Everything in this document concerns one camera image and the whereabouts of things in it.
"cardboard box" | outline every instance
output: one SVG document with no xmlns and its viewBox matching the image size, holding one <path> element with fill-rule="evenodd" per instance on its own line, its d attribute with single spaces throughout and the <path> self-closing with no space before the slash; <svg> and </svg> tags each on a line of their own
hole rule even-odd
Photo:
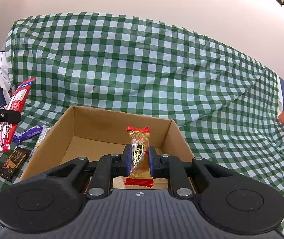
<svg viewBox="0 0 284 239">
<path fill-rule="evenodd" d="M 71 106 L 35 151 L 20 179 L 27 179 L 79 156 L 86 156 L 89 161 L 98 161 L 103 155 L 121 154 L 125 145 L 131 142 L 126 131 L 128 126 L 148 126 L 149 142 L 155 146 L 157 154 L 169 154 L 178 156 L 181 161 L 192 161 L 193 153 L 171 119 Z M 122 188 L 123 179 L 114 179 L 113 187 Z M 167 188 L 167 180 L 155 179 L 153 188 Z"/>
</svg>

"purple candy wrapper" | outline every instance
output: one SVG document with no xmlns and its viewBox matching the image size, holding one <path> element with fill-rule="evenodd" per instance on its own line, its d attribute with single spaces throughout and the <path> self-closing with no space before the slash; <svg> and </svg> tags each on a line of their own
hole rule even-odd
<svg viewBox="0 0 284 239">
<path fill-rule="evenodd" d="M 41 133 L 42 127 L 40 125 L 36 125 L 32 128 L 27 129 L 26 131 L 23 131 L 17 135 L 13 136 L 13 141 L 19 145 L 22 141 L 25 141 L 31 137 L 34 137 Z"/>
</svg>

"green and white checkered cloth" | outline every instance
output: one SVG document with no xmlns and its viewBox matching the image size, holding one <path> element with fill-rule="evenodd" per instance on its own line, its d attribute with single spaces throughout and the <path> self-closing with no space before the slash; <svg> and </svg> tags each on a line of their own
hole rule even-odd
<svg viewBox="0 0 284 239">
<path fill-rule="evenodd" d="M 36 77 L 17 132 L 53 125 L 70 105 L 174 119 L 195 156 L 284 196 L 278 76 L 239 51 L 162 22 L 69 13 L 15 22 L 6 57 L 12 86 Z"/>
</svg>

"gold candy wrapper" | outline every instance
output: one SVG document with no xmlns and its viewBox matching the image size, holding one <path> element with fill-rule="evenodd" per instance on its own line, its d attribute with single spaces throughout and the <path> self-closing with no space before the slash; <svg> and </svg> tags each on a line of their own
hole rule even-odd
<svg viewBox="0 0 284 239">
<path fill-rule="evenodd" d="M 127 131 L 132 144 L 132 164 L 125 185 L 140 185 L 151 188 L 153 179 L 149 172 L 149 128 L 128 127 Z"/>
</svg>

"red snack package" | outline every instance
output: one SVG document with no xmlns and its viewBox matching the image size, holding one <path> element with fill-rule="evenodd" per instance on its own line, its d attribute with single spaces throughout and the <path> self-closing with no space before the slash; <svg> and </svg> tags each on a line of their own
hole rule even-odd
<svg viewBox="0 0 284 239">
<path fill-rule="evenodd" d="M 132 164 L 130 175 L 125 185 L 153 186 L 153 178 L 149 172 L 149 128 L 128 127 L 127 132 L 132 144 Z"/>
<path fill-rule="evenodd" d="M 24 103 L 29 94 L 31 85 L 35 78 L 27 80 L 19 85 L 15 93 L 12 95 L 7 110 L 22 112 Z M 10 151 L 10 144 L 17 128 L 17 123 L 1 122 L 0 124 L 0 152 Z"/>
</svg>

